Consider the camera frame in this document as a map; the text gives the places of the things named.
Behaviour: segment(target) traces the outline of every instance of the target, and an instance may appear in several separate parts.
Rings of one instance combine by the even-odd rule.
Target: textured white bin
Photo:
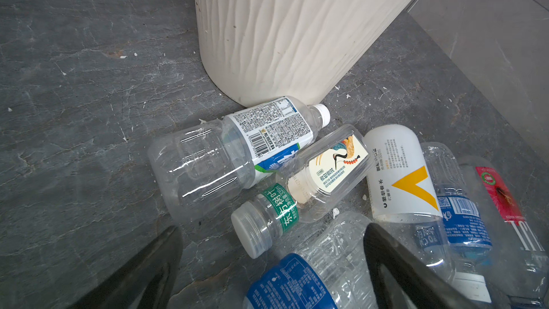
[[[195,0],[200,56],[244,106],[316,104],[410,0]]]

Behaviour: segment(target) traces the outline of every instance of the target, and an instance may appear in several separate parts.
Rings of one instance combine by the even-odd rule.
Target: water bottle
[[[322,218],[366,176],[370,165],[362,135],[349,124],[299,152],[277,172],[274,185],[232,213],[246,252],[255,259],[298,221]]]
[[[171,216],[198,219],[251,188],[329,121],[324,105],[286,96],[154,140],[148,155]]]
[[[448,239],[417,136],[390,124],[370,130],[364,142],[373,158],[366,178],[374,220],[450,281],[455,271]]]
[[[549,258],[502,176],[481,157],[465,156],[458,162],[493,246],[477,271],[508,296],[506,305],[513,309],[545,308]]]
[[[478,306],[491,307],[486,281],[476,270],[477,264],[486,260],[492,249],[481,214],[468,198],[465,180],[449,148],[438,142],[422,143],[421,148],[456,266],[452,285]]]
[[[251,285],[244,309],[376,309],[362,238],[370,220],[341,213],[312,244]]]

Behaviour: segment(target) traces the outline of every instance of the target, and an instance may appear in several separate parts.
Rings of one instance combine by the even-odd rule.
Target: plastic bottle
[[[476,265],[486,260],[492,243],[475,203],[469,200],[455,156],[438,142],[421,144],[429,175],[443,214],[456,275],[452,285],[477,305],[490,307],[490,294]]]
[[[257,258],[298,221],[323,217],[365,176],[371,163],[355,127],[346,124],[300,152],[276,183],[230,217],[240,242]]]
[[[311,245],[252,284],[243,308],[377,308],[362,246],[369,223],[359,213],[341,213]]]
[[[370,130],[364,142],[374,166],[368,191],[375,221],[439,277],[454,274],[442,214],[419,141],[398,124]]]
[[[493,245],[477,271],[508,296],[513,309],[545,308],[549,258],[504,180],[481,157],[461,157],[458,162]]]
[[[148,155],[171,216],[200,218],[251,188],[329,121],[324,105],[286,96],[154,140]]]

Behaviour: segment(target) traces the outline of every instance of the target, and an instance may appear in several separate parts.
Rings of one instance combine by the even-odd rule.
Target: bottle label
[[[255,309],[337,309],[326,285],[297,254],[288,254],[251,285],[246,296]]]
[[[365,142],[374,157],[375,168],[367,175],[374,219],[400,213],[442,216],[417,141],[366,134]]]
[[[518,204],[504,183],[499,173],[490,167],[477,167],[477,173],[482,180],[486,191],[505,222],[511,224],[517,233],[525,251],[545,251],[538,242],[538,238],[530,229]]]
[[[366,156],[362,141],[351,135],[309,161],[309,172],[319,189],[329,194]]]
[[[463,196],[440,196],[438,200],[449,243],[492,245],[475,203]]]
[[[288,97],[227,115],[238,127],[255,165],[255,182],[312,142],[313,132]]]
[[[262,192],[271,202],[277,213],[277,219],[282,224],[283,233],[292,228],[299,221],[298,208],[292,196],[284,189],[284,186],[275,184]]]

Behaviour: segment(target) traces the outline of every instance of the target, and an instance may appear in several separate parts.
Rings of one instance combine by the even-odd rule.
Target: bottle neck
[[[317,109],[316,107],[309,105],[308,108],[309,110],[311,110],[312,118],[318,131],[322,127],[322,115],[320,114],[319,109]]]

